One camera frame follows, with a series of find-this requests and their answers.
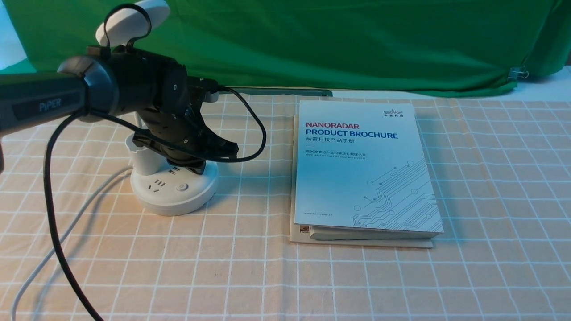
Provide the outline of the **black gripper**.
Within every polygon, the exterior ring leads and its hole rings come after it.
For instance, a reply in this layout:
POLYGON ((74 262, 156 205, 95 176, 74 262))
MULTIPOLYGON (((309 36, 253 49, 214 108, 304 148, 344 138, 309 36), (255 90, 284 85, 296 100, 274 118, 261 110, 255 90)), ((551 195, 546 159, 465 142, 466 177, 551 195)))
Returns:
POLYGON ((218 89, 218 82, 200 77, 173 77, 161 85, 161 95, 155 107, 137 112, 146 132, 175 145, 169 148, 142 134, 134 134, 132 142, 138 148, 148 148, 163 155, 170 164, 182 166, 202 175, 206 159, 235 159, 237 143, 225 140, 206 126, 201 115, 205 97, 218 89))

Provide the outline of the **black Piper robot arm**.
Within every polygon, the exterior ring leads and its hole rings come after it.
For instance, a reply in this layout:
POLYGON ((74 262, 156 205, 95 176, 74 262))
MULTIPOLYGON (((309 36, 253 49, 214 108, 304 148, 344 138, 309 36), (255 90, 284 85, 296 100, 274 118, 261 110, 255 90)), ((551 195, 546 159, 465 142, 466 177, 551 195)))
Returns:
POLYGON ((77 113, 81 121, 136 113, 145 129, 132 142, 170 165, 202 174, 206 161, 236 159, 236 143, 215 134, 201 115, 212 79, 190 77, 175 59, 142 49, 90 46, 56 72, 1 76, 0 131, 8 136, 77 113))

